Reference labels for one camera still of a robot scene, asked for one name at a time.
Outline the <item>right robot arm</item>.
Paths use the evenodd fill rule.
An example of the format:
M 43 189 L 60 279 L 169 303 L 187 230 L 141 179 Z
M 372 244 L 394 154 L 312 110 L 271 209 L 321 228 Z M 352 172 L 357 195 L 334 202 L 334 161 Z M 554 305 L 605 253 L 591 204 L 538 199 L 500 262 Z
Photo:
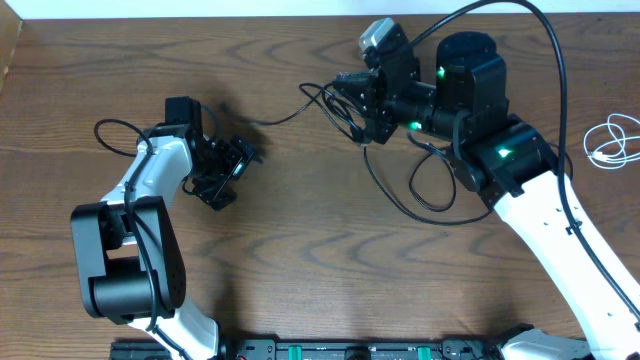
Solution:
M 635 359 L 639 285 L 581 206 L 562 154 L 508 111 L 505 71 L 471 77 L 442 68 L 428 85 L 379 70 L 344 73 L 337 92 L 363 115 L 361 141 L 384 143 L 398 127 L 448 142 L 458 180 L 510 226 L 569 304 L 583 339 L 519 329 L 493 347 L 504 359 Z

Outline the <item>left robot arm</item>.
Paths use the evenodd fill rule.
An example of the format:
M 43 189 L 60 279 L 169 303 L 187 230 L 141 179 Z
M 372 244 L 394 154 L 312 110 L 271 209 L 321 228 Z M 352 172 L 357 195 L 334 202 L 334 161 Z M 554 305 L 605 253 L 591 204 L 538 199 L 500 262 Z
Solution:
M 71 236 L 86 312 L 144 331 L 173 359 L 225 359 L 218 323 L 188 296 L 186 268 L 168 209 L 185 180 L 216 211 L 236 196 L 228 185 L 254 159 L 239 136 L 215 140 L 198 125 L 139 130 L 133 162 L 99 201 L 71 213 Z

